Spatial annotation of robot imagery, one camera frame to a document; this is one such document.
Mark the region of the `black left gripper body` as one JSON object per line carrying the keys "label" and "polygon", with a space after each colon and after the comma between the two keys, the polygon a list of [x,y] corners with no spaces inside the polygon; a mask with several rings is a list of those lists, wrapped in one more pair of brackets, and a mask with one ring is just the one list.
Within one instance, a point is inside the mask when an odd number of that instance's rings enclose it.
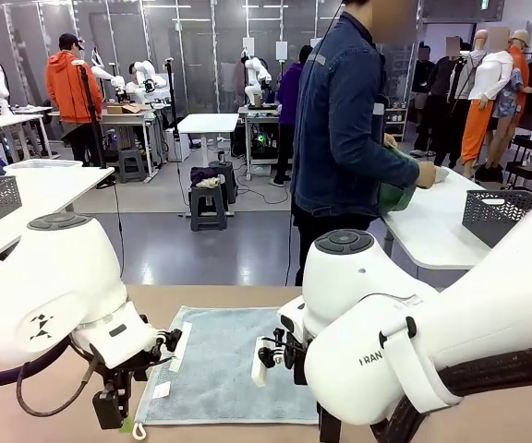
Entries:
{"label": "black left gripper body", "polygon": [[95,360],[94,371],[103,378],[103,384],[111,384],[116,390],[129,390],[131,380],[147,381],[147,364],[149,358],[146,354],[136,354],[115,368],[108,368],[104,362]]}

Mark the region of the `person right hand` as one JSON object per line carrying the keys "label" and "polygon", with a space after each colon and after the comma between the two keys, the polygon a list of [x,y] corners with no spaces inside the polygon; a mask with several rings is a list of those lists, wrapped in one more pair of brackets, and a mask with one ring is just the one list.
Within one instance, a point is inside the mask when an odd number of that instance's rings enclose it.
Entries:
{"label": "person right hand", "polygon": [[436,179],[437,168],[432,162],[419,162],[418,164],[418,178],[416,185],[420,188],[431,188]]}

